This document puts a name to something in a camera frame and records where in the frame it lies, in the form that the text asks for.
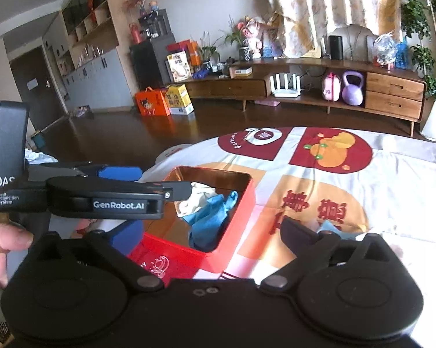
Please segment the person's left hand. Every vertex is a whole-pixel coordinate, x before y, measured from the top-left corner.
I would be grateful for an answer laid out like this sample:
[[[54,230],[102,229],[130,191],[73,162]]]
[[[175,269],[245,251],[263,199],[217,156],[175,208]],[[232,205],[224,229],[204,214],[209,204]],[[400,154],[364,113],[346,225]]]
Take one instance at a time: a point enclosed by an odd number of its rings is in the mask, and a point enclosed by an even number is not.
[[[5,287],[8,282],[7,254],[29,249],[33,240],[32,233],[10,222],[6,215],[0,215],[0,287]]]

